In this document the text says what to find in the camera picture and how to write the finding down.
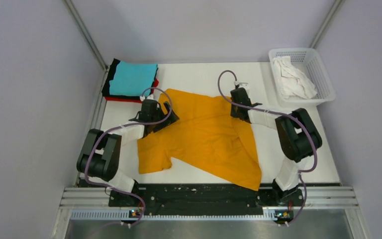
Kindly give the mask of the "yellow t-shirt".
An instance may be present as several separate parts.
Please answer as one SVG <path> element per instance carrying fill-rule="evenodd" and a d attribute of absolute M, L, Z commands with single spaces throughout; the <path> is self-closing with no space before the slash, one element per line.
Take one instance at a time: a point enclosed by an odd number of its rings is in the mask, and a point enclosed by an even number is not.
<path fill-rule="evenodd" d="M 179 120 L 137 141 L 139 173 L 172 167 L 172 158 L 235 185 L 258 190 L 262 171 L 249 123 L 231 117 L 231 105 L 221 96 L 210 97 L 167 89 Z"/>

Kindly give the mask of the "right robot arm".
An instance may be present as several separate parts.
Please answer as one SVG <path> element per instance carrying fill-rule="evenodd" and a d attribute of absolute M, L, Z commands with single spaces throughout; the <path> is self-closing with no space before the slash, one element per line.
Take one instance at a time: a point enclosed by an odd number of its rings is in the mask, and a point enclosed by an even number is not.
<path fill-rule="evenodd" d="M 285 205 L 297 192 L 302 173 L 301 161 L 316 156 L 322 138 L 307 110 L 299 108 L 291 113 L 261 109 L 261 103 L 252 103 L 244 87 L 235 87 L 231 94 L 231 116 L 251 124 L 276 130 L 285 155 L 278 175 L 272 183 L 272 200 Z"/>

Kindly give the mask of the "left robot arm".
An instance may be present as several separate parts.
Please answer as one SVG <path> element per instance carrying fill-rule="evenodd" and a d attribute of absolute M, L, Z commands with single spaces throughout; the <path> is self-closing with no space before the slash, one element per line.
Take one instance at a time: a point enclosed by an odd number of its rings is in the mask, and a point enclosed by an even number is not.
<path fill-rule="evenodd" d="M 179 117 L 172 108 L 172 100 L 159 103 L 151 96 L 142 100 L 141 109 L 125 124 L 102 131 L 90 129 L 82 146 L 76 169 L 83 173 L 89 184 L 110 188 L 120 194 L 128 206 L 139 201 L 134 189 L 136 180 L 119 169 L 121 148 L 133 141 L 145 138 L 173 123 Z"/>

